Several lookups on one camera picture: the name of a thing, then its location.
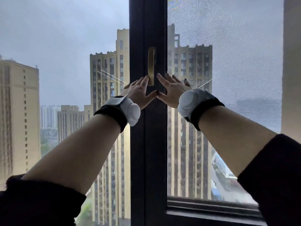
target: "window glass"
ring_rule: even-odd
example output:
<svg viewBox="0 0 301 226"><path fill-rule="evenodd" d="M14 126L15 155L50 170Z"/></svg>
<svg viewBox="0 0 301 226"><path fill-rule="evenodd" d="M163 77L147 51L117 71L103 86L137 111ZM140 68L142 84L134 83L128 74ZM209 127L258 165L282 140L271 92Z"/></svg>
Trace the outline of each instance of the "window glass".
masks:
<svg viewBox="0 0 301 226"><path fill-rule="evenodd" d="M2 191L129 83L129 0L5 0L0 12ZM76 225L130 225L130 185L128 125Z"/></svg>
<svg viewBox="0 0 301 226"><path fill-rule="evenodd" d="M280 133L283 0L168 0L167 31L170 74L178 76L181 54L180 80ZM173 108L167 175L169 196L256 204L203 133Z"/></svg>

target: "window handle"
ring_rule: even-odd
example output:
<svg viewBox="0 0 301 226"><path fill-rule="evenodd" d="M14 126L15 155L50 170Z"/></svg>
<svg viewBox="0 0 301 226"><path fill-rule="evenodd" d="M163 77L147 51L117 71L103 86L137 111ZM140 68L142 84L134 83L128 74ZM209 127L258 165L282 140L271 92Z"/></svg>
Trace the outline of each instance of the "window handle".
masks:
<svg viewBox="0 0 301 226"><path fill-rule="evenodd" d="M148 86L154 85L154 66L156 65L156 48L149 47L148 49L148 76L150 77L148 81Z"/></svg>

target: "apartment building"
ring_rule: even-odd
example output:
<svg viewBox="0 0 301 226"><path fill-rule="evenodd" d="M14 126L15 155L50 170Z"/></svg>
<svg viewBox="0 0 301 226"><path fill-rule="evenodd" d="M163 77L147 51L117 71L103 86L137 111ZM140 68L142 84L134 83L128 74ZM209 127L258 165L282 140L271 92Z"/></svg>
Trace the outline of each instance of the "apartment building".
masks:
<svg viewBox="0 0 301 226"><path fill-rule="evenodd" d="M59 105L41 105L40 106L40 124L41 128L57 128L57 112L61 110Z"/></svg>
<svg viewBox="0 0 301 226"><path fill-rule="evenodd" d="M91 105L96 112L129 83L129 30L117 30L116 51L90 54ZM130 225L130 127L112 147L92 186L95 225Z"/></svg>
<svg viewBox="0 0 301 226"><path fill-rule="evenodd" d="M0 190L40 158L39 70L0 57Z"/></svg>
<svg viewBox="0 0 301 226"><path fill-rule="evenodd" d="M212 45L180 46L175 25L168 26L168 72L191 87L212 92ZM168 107L168 187L170 196L211 199L212 146L193 125Z"/></svg>
<svg viewBox="0 0 301 226"><path fill-rule="evenodd" d="M90 105L84 105L84 111L80 111L77 105L61 106L61 111L57 112L58 143L90 120L90 110Z"/></svg>

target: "hand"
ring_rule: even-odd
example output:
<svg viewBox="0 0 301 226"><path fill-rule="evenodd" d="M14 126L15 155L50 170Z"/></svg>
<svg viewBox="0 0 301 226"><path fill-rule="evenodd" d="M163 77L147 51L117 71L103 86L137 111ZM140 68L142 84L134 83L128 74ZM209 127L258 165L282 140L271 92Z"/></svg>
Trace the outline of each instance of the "hand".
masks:
<svg viewBox="0 0 301 226"><path fill-rule="evenodd" d="M140 109L144 109L153 99L157 97L159 91L153 91L148 96L145 96L146 87L149 81L149 76L140 78L133 83L128 84L123 88L121 96L126 96L130 98L134 103L136 103Z"/></svg>
<svg viewBox="0 0 301 226"><path fill-rule="evenodd" d="M179 99L181 95L191 90L191 86L187 79L184 80L184 84L176 77L170 76L168 73L165 74L165 78L163 78L159 73L157 74L157 78L160 83L167 89L167 95L163 93L159 93L157 98L163 101L165 104L172 108L178 108Z"/></svg>

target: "black wrist strap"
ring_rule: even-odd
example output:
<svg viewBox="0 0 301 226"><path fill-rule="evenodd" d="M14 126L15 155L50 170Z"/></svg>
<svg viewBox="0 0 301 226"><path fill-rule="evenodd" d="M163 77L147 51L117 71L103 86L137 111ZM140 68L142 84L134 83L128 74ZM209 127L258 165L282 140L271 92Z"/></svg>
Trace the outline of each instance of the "black wrist strap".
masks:
<svg viewBox="0 0 301 226"><path fill-rule="evenodd" d="M208 99L202 103L200 103L192 112L191 116L190 116L190 122L194 125L194 127L200 131L199 129L199 119L201 117L201 115L208 110L209 108L213 107L213 106L225 106L223 103L221 103L217 98L211 98Z"/></svg>
<svg viewBox="0 0 301 226"><path fill-rule="evenodd" d="M126 116L123 114L123 112L113 106L103 105L99 110L95 112L94 115L96 114L105 114L112 117L120 125L120 133L123 132L124 128L128 123Z"/></svg>

